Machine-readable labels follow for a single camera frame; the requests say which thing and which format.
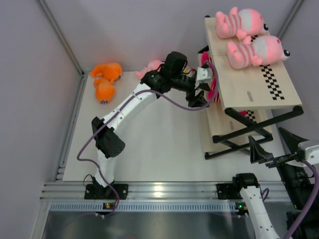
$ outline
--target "pink plush toy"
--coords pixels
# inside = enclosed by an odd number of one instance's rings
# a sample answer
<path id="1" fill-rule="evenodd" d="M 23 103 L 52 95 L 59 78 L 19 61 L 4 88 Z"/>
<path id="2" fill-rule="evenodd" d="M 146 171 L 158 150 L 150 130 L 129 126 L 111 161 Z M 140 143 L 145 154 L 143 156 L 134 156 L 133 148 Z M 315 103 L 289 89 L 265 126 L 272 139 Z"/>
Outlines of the pink plush toy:
<path id="1" fill-rule="evenodd" d="M 285 61 L 290 57 L 290 52 L 284 50 L 280 40 L 275 36 L 261 36 L 254 40 L 247 36 L 243 44 L 227 43 L 227 56 L 230 65 L 235 69 L 254 66 L 269 65 L 277 61 Z"/>
<path id="2" fill-rule="evenodd" d="M 152 70 L 159 70 L 160 69 L 160 65 L 162 64 L 163 62 L 160 61 L 160 60 L 154 60 L 154 61 L 151 61 L 147 67 L 144 67 L 143 70 L 141 71 L 136 71 L 135 74 L 137 76 L 137 78 L 141 79 L 144 77 L 145 73 L 146 72 L 149 72 L 149 71 L 152 71 Z"/>
<path id="3" fill-rule="evenodd" d="M 256 10 L 247 8 L 237 12 L 237 7 L 230 10 L 229 15 L 217 12 L 216 33 L 220 38 L 237 36 L 239 40 L 246 36 L 254 36 L 268 31 L 263 17 Z"/>

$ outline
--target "toy eye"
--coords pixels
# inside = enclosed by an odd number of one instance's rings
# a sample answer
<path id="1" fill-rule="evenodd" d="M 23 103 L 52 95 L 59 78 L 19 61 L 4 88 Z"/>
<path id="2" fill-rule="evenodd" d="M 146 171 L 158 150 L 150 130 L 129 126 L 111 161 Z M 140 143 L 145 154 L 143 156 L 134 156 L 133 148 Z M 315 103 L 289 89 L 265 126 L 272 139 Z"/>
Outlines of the toy eye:
<path id="1" fill-rule="evenodd" d="M 290 51 L 284 50 L 284 55 L 287 57 L 290 56 Z"/>

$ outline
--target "black and white checkered strip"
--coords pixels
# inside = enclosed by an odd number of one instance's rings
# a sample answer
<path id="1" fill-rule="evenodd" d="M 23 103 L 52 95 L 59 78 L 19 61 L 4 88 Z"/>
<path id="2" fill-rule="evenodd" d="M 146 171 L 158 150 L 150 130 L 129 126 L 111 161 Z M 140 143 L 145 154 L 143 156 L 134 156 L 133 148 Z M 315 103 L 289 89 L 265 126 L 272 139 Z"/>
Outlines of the black and white checkered strip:
<path id="1" fill-rule="evenodd" d="M 258 35 L 251 37 L 251 43 L 256 40 Z M 271 97 L 274 101 L 276 100 L 284 100 L 285 97 L 283 96 L 283 92 L 280 90 L 278 82 L 275 78 L 275 74 L 273 73 L 273 69 L 271 69 L 270 65 L 267 66 L 260 66 L 263 76 L 265 78 L 266 85 L 269 89 Z"/>
<path id="2" fill-rule="evenodd" d="M 254 123 L 257 123 L 255 113 L 253 111 L 246 111 L 246 118 Z"/>
<path id="3" fill-rule="evenodd" d="M 258 37 L 258 35 L 252 36 L 250 42 L 253 43 L 254 40 L 256 40 L 257 37 Z"/>

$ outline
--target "red object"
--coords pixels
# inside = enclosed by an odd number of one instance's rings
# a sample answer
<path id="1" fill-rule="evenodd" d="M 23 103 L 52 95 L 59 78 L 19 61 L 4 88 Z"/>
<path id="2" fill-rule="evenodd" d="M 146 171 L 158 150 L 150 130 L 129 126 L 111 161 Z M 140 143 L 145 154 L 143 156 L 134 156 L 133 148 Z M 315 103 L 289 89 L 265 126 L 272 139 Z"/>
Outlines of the red object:
<path id="1" fill-rule="evenodd" d="M 207 51 L 204 51 L 202 56 L 201 56 L 201 64 L 203 65 L 205 61 L 210 61 L 212 62 L 211 58 L 209 57 L 208 55 L 208 52 Z M 214 96 L 214 93 L 215 93 L 215 89 L 216 88 L 216 78 L 214 77 L 213 79 L 213 82 L 211 83 L 211 86 L 210 86 L 210 91 L 208 92 L 207 94 L 207 99 L 210 100 L 213 96 Z M 220 97 L 219 97 L 219 93 L 217 93 L 216 95 L 216 98 L 214 99 L 214 102 L 220 102 Z M 247 112 L 246 111 L 241 111 L 240 114 L 242 116 L 246 116 Z"/>

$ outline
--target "white wall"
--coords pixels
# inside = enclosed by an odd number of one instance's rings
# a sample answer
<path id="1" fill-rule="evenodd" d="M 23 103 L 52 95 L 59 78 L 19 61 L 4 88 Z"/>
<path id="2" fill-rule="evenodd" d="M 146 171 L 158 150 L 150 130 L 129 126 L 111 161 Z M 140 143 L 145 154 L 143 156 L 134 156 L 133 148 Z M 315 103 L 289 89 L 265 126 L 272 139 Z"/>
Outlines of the white wall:
<path id="1" fill-rule="evenodd" d="M 34 0 L 0 7 L 0 238 L 29 235 L 78 75 Z"/>
<path id="2" fill-rule="evenodd" d="M 262 13 L 277 34 L 293 0 L 46 0 L 80 65 L 90 70 L 118 61 L 140 69 L 173 50 L 197 65 L 197 52 L 207 45 L 203 18 L 234 5 Z"/>
<path id="3" fill-rule="evenodd" d="M 282 38 L 291 57 L 287 71 L 303 102 L 305 113 L 281 123 L 289 131 L 319 139 L 319 1 L 305 1 Z"/>

